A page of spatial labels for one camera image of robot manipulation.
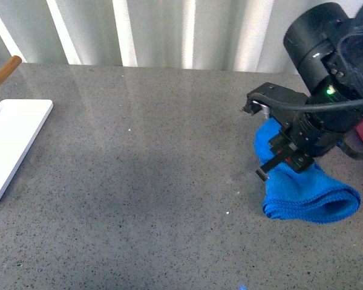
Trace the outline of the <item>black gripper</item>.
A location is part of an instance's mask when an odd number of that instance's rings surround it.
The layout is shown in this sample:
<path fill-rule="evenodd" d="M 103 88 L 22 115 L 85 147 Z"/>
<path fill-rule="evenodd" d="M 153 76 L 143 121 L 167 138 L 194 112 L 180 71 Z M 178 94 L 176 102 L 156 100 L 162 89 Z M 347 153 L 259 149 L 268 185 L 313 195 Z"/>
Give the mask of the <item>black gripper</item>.
<path fill-rule="evenodd" d="M 316 157 L 328 153 L 356 126 L 352 114 L 298 114 L 293 123 L 284 127 L 274 118 L 268 119 L 273 134 L 268 138 L 271 159 L 256 170 L 262 181 L 269 179 L 268 172 L 280 164 L 295 173 L 302 173 L 315 162 Z"/>

